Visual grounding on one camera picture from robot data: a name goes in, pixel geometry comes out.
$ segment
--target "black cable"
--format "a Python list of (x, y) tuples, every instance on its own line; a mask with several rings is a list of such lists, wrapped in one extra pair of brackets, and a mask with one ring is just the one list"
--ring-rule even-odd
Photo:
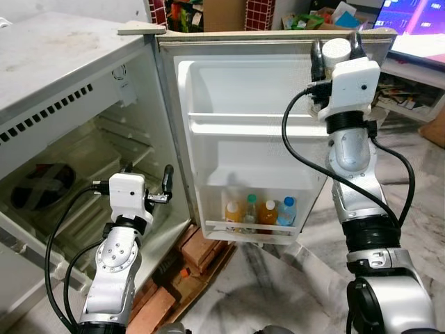
[(65, 212), (63, 212), (63, 215), (57, 222), (56, 227), (54, 228), (53, 232), (49, 236), (47, 249), (44, 256), (44, 285), (45, 289), (47, 290), (47, 295), (49, 299), (49, 304), (51, 305), (52, 309), (56, 313), (57, 317), (62, 321), (62, 323), (65, 325), (65, 327), (72, 333), (76, 334), (76, 328), (70, 323), (70, 321), (66, 318), (66, 316), (63, 314), (62, 310), (58, 307), (57, 302), (54, 298), (53, 289), (51, 287), (51, 276), (49, 274), (49, 260), (51, 257), (51, 248), (54, 243), (54, 238), (56, 237), (57, 231), (59, 227), (62, 225), (63, 221), (65, 220), (66, 216), (68, 215), (68, 212), (71, 210), (74, 203), (87, 191), (94, 190), (92, 186), (89, 186), (88, 188), (84, 188), (78, 192), (73, 199), (71, 199), (70, 203), (68, 203), (67, 209)]
[(381, 150), (391, 155), (394, 155), (397, 159), (402, 161), (402, 163), (405, 165), (408, 171), (408, 180), (409, 180), (408, 195), (406, 197), (405, 205), (403, 206), (402, 212), (400, 213), (400, 217), (398, 218), (398, 224), (400, 227), (402, 227), (403, 223), (405, 222), (405, 218), (408, 215), (408, 211), (410, 210), (412, 199), (414, 198), (414, 190), (416, 188), (416, 175), (414, 174), (414, 169), (412, 169), (410, 162), (400, 153), (393, 151), (390, 148), (386, 148), (385, 146), (380, 144), (376, 138), (371, 137), (371, 141), (375, 146), (377, 146)]
[(89, 246), (86, 246), (84, 249), (82, 249), (80, 252), (78, 252), (76, 254), (76, 256), (74, 256), (74, 258), (71, 260), (70, 265), (68, 266), (67, 272), (65, 274), (65, 282), (64, 282), (64, 286), (63, 286), (63, 305), (65, 306), (65, 311), (67, 313), (68, 319), (71, 321), (71, 324), (74, 327), (77, 327), (77, 321), (74, 318), (74, 315), (72, 314), (71, 306), (70, 306), (70, 298), (68, 295), (68, 292), (70, 290), (71, 271), (72, 271), (74, 265), (76, 264), (77, 260), (83, 254), (92, 250), (94, 247), (98, 247), (102, 242), (103, 242), (103, 240), (96, 241), (95, 243), (93, 243)]
[(297, 102), (297, 100), (299, 100), (302, 96), (307, 95), (311, 92), (311, 89), (305, 89), (302, 92), (299, 92), (290, 102), (289, 105), (286, 108), (286, 111), (284, 112), (283, 115), (283, 121), (281, 124), (281, 135), (284, 141), (284, 145), (286, 146), (287, 150), (289, 151), (289, 153), (292, 154), (292, 156), (294, 158), (296, 158), (299, 162), (305, 164), (306, 166), (309, 166), (310, 168), (313, 168), (315, 170), (317, 170), (318, 172), (331, 177), (332, 179), (334, 179), (335, 181), (338, 181), (340, 183), (345, 184), (346, 186), (349, 186), (351, 189), (355, 190), (356, 192), (360, 193), (361, 195), (365, 196), (366, 198), (368, 198), (369, 200), (372, 200), (375, 204), (377, 204), (379, 207), (381, 207), (382, 209), (384, 209), (386, 211), (386, 213), (388, 214), (388, 216), (390, 217), (390, 219), (392, 220), (394, 226), (396, 226), (397, 228), (399, 227), (398, 224), (398, 219), (396, 217), (396, 215), (392, 212), (392, 210), (383, 203), (383, 201), (381, 201), (380, 199), (378, 199), (377, 197), (375, 197), (373, 194), (369, 193), (368, 191), (363, 190), (362, 188), (360, 188), (359, 186), (356, 186), (355, 184), (353, 184), (352, 182), (349, 182), (347, 179), (344, 179), (343, 177), (331, 172), (328, 169), (325, 169), (305, 158), (303, 158), (302, 156), (300, 156), (291, 146), (291, 143), (289, 142), (288, 138), (287, 138), (287, 132), (286, 132), (286, 125), (287, 125), (287, 119), (289, 117), (289, 114), (291, 112), (291, 109), (293, 107), (293, 105)]
[(353, 332), (353, 315), (348, 311), (348, 317), (346, 318), (346, 334)]

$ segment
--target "orange juice bottle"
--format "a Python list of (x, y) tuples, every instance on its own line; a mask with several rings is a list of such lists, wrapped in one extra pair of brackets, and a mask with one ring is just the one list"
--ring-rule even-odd
[[(241, 209), (237, 202), (230, 201), (225, 207), (225, 221), (229, 223), (240, 223), (242, 221)], [(235, 228), (227, 228), (227, 231), (233, 232)]]
[[(275, 202), (268, 200), (259, 209), (258, 222), (264, 225), (275, 225), (278, 213), (275, 208)], [(272, 230), (261, 230), (260, 233), (272, 234)]]

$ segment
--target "robotic arm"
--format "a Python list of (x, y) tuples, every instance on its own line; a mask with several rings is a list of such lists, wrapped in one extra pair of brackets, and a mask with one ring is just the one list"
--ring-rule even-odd
[[(328, 43), (324, 47), (337, 47), (336, 40)], [(350, 46), (350, 60), (337, 63), (332, 80), (325, 84), (332, 85), (330, 94), (321, 90), (313, 96), (324, 107), (318, 120), (326, 123), (330, 139), (326, 166), (386, 204), (375, 177), (376, 147), (369, 138), (375, 138), (377, 127), (364, 121), (380, 68), (366, 57), (357, 33), (351, 35)], [(313, 81), (324, 79), (320, 71), (324, 47), (320, 41), (312, 47)], [(359, 333), (438, 333), (430, 297), (408, 251), (400, 246), (398, 222), (374, 200), (338, 180), (332, 197), (346, 236), (348, 269), (355, 274), (347, 289), (347, 331), (352, 322)]]
[(114, 174), (109, 180), (111, 231), (96, 252), (96, 275), (79, 322), (79, 333), (125, 333), (141, 263), (140, 245), (153, 223), (154, 203), (172, 198), (173, 167), (167, 165), (163, 193), (145, 190), (143, 175)]

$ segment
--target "green bottle cap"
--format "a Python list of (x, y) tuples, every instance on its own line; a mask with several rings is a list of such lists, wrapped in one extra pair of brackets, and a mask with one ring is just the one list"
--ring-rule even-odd
[(256, 195), (255, 194), (253, 194), (253, 193), (251, 193), (249, 196), (248, 196), (248, 202), (249, 203), (255, 203), (257, 201), (257, 197), (256, 197)]

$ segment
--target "white plastic cap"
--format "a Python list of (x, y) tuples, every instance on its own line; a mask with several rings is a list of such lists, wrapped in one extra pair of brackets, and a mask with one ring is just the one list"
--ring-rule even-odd
[(334, 68), (335, 64), (347, 61), (350, 56), (350, 43), (344, 38), (334, 38), (329, 40), (322, 48), (325, 66)]
[(234, 214), (238, 211), (238, 203), (234, 201), (230, 201), (227, 203), (227, 211), (231, 214)]
[(275, 208), (275, 202), (273, 200), (268, 200), (266, 202), (266, 209), (267, 210), (274, 210)]

